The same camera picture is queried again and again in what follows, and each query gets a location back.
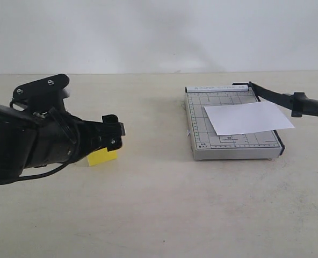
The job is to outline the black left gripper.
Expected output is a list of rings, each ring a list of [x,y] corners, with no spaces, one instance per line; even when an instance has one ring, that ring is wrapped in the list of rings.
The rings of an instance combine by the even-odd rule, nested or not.
[[[25,168],[75,163],[103,148],[115,151],[123,146],[125,135],[124,124],[114,114],[102,116],[101,123],[51,108],[41,121]]]

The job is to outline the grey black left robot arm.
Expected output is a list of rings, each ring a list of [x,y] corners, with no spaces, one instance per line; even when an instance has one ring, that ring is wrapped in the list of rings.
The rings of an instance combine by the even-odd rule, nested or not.
[[[100,149],[118,150],[125,134],[114,114],[97,122],[54,107],[28,113],[0,105],[0,185],[50,176]]]

